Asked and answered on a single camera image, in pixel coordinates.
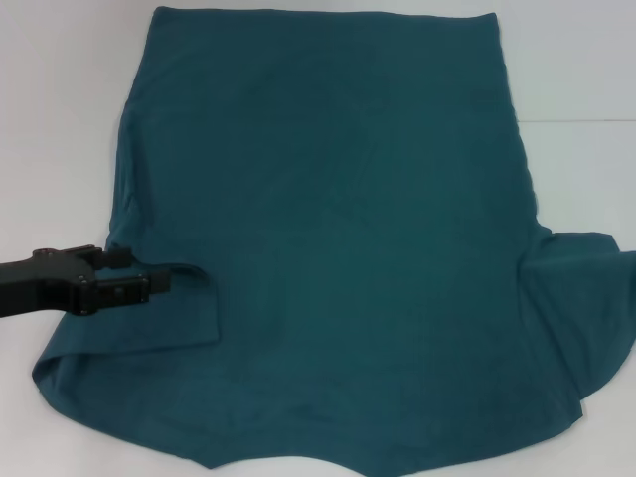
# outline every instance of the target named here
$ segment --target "white table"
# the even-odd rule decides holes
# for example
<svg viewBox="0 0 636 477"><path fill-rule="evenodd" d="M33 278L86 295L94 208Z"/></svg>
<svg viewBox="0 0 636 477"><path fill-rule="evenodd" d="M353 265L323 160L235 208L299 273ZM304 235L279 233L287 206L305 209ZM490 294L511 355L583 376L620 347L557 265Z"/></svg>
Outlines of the white table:
<svg viewBox="0 0 636 477"><path fill-rule="evenodd" d="M115 127L157 0L0 0L0 261L39 247L103 244ZM514 103L540 204L559 232L614 234L636 249L634 0L167 1L182 7L499 14ZM297 457L211 472L53 412L31 369L60 313L0 320L0 475L337 477ZM549 442L427 477L636 475L636 359Z"/></svg>

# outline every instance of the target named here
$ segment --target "teal cloth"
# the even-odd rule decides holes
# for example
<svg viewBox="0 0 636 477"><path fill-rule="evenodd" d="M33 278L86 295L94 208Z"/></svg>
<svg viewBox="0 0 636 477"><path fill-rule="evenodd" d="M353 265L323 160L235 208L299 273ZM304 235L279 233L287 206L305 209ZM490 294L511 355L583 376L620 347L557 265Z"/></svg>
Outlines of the teal cloth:
<svg viewBox="0 0 636 477"><path fill-rule="evenodd" d="M160 8L108 246L174 290L66 316L34 379L208 467L511 452L579 419L636 328L636 255L536 212L495 15Z"/></svg>

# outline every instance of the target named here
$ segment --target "sleeve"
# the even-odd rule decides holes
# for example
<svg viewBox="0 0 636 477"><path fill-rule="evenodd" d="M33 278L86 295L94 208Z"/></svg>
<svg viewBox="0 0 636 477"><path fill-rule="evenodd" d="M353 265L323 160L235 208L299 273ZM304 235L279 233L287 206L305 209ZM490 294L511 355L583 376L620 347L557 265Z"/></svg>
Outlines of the sleeve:
<svg viewBox="0 0 636 477"><path fill-rule="evenodd" d="M603 387L636 336L636 252L621 253L611 236L550 234L521 265L531 314L581 399Z"/></svg>

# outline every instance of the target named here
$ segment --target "white background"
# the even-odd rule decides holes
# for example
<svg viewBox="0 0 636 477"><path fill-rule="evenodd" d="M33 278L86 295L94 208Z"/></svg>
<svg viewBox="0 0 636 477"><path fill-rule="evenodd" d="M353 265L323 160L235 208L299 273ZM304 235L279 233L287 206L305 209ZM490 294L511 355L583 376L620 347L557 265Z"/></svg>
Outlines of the white background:
<svg viewBox="0 0 636 477"><path fill-rule="evenodd" d="M636 249L634 0L167 1L181 7L499 14L511 89L540 202L556 231ZM0 0L0 262L38 247L103 245L115 129L157 0ZM101 435L48 408L31 369L60 313L0 320L0 475L338 477L305 458L209 471ZM551 441L427 477L636 475L636 359Z"/></svg>

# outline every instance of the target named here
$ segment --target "t-shirt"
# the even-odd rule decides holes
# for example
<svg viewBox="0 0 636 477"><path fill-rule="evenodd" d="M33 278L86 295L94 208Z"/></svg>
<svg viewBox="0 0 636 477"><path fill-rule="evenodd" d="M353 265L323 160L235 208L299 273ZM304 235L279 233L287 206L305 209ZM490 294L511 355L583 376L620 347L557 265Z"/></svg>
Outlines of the t-shirt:
<svg viewBox="0 0 636 477"><path fill-rule="evenodd" d="M116 162L173 291L34 379L121 439L393 477L564 432L634 342L636 255L537 222L495 15L159 8Z"/></svg>

